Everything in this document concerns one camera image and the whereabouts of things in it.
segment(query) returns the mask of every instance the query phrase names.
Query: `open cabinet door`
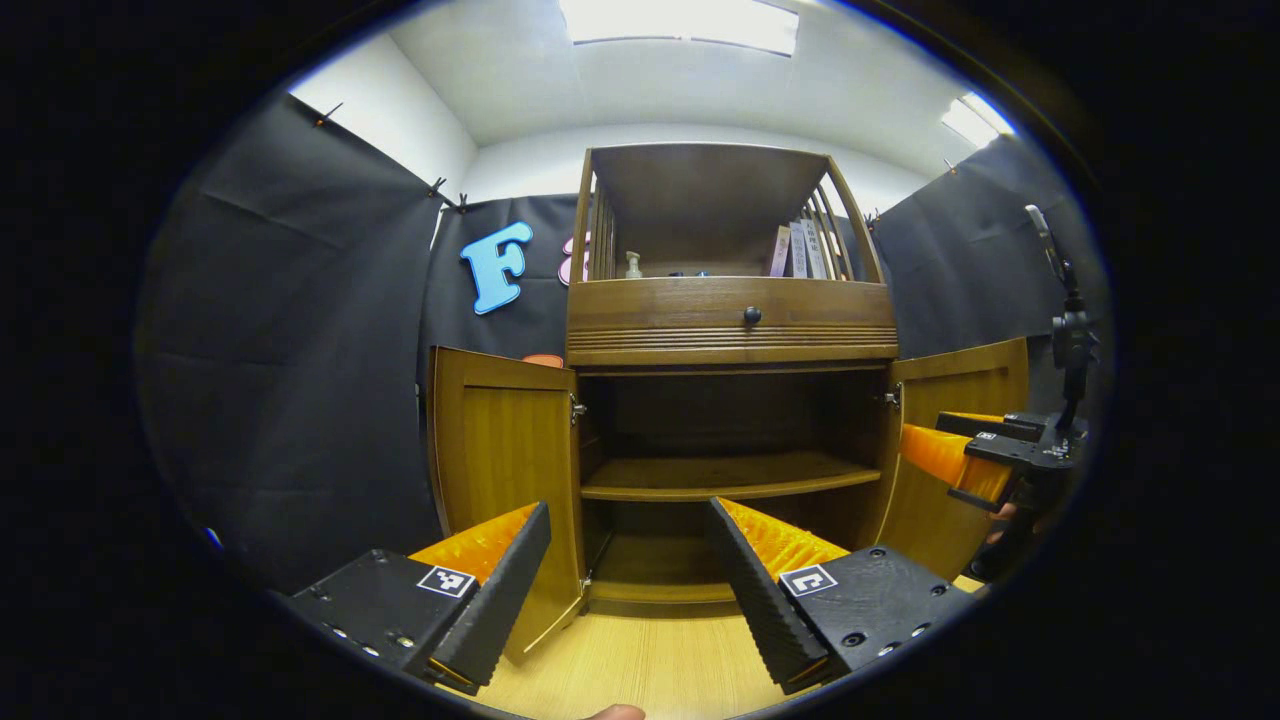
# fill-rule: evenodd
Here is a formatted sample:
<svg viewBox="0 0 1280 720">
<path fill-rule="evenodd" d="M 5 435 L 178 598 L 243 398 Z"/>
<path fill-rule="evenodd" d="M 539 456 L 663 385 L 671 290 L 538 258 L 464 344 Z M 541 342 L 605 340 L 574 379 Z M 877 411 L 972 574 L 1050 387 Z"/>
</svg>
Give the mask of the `open cabinet door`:
<svg viewBox="0 0 1280 720">
<path fill-rule="evenodd" d="M 550 546 L 504 650 L 518 662 L 582 602 L 576 375 L 433 347 L 428 377 L 428 468 L 445 537 L 530 502 L 550 512 Z"/>
<path fill-rule="evenodd" d="M 870 518 L 860 547 L 883 543 L 932 573 L 959 575 L 991 530 L 987 512 L 947 496 L 947 484 L 899 456 L 902 423 L 934 427 L 938 413 L 1004 415 L 1027 409 L 1027 338 L 890 365 L 901 407 L 886 406 L 886 433 Z"/>
</svg>

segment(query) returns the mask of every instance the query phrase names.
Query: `white wall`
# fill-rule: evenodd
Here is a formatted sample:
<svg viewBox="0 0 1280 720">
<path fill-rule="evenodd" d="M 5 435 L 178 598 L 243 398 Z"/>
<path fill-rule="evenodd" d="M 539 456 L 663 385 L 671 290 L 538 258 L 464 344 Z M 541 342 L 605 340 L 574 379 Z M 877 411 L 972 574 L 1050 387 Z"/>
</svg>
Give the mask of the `white wall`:
<svg viewBox="0 0 1280 720">
<path fill-rule="evenodd" d="M 457 197 L 476 143 L 388 35 L 315 70 L 289 91 L 426 182 Z"/>
<path fill-rule="evenodd" d="M 831 155 L 863 214 L 870 214 L 876 208 L 883 213 L 933 179 L 847 147 L 803 137 L 719 126 L 636 124 L 576 128 L 481 147 L 462 181 L 461 191 L 467 193 L 467 202 L 576 193 L 588 147 L 678 141 L 769 145 Z M 835 188 L 829 184 L 824 188 L 838 209 Z"/>
</svg>

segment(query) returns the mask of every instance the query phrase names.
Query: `black curtain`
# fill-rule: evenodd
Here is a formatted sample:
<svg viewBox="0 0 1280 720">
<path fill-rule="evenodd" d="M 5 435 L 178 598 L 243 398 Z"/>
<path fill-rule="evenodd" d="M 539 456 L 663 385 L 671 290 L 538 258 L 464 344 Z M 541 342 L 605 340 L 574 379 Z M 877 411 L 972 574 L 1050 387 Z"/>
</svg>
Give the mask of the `black curtain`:
<svg viewBox="0 0 1280 720">
<path fill-rule="evenodd" d="M 568 288 L 558 273 L 567 268 L 564 246 L 573 236 L 576 209 L 577 195 L 570 193 L 480 202 L 466 213 L 444 210 L 428 269 L 431 292 L 422 313 L 422 351 L 443 345 L 517 360 L 529 355 L 563 359 Z M 507 275 L 520 296 L 477 315 L 476 283 L 462 249 L 517 222 L 532 231 L 529 242 L 508 243 L 525 258 L 524 274 Z"/>
<path fill-rule="evenodd" d="M 1027 205 L 1039 206 L 1074 261 L 1091 318 L 1106 319 L 1107 277 L 1079 204 L 1038 151 L 1000 136 L 873 224 L 901 357 L 1052 329 L 1065 292 Z"/>
<path fill-rule="evenodd" d="M 285 96 L 184 184 L 148 259 L 136 364 L 191 519 L 294 592 L 440 537 L 415 400 L 439 200 Z"/>
</svg>

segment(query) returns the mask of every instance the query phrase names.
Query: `blue letter f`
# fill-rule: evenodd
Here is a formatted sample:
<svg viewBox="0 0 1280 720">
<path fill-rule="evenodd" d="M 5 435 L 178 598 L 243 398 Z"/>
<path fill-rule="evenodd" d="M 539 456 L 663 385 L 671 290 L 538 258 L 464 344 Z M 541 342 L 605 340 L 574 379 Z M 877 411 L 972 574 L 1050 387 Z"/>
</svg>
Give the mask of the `blue letter f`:
<svg viewBox="0 0 1280 720">
<path fill-rule="evenodd" d="M 520 297 L 520 286 L 507 282 L 506 270 L 518 278 L 525 273 L 525 252 L 518 245 L 499 247 L 504 242 L 529 242 L 534 228 L 529 223 L 512 223 L 500 231 L 467 245 L 462 258 L 471 263 L 471 275 L 476 281 L 476 315 L 497 310 Z"/>
</svg>

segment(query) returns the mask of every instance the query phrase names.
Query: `book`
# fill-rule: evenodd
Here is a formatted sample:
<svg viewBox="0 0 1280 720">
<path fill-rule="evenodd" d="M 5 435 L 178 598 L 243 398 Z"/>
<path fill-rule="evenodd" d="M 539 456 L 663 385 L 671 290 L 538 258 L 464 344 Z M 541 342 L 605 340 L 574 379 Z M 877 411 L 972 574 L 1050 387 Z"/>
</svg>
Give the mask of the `book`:
<svg viewBox="0 0 1280 720">
<path fill-rule="evenodd" d="M 822 255 L 822 240 L 818 238 L 818 225 L 805 218 L 800 220 L 804 225 L 805 252 L 809 255 L 809 275 L 819 281 L 827 279 L 827 261 Z"/>
<path fill-rule="evenodd" d="M 791 223 L 791 277 L 794 278 L 808 278 L 809 268 L 805 263 L 805 241 L 804 241 L 804 225 L 800 223 Z"/>
<path fill-rule="evenodd" d="M 773 243 L 773 264 L 769 265 L 769 277 L 781 278 L 787 272 L 787 247 L 791 245 L 791 228 L 778 225 L 778 240 Z"/>
</svg>

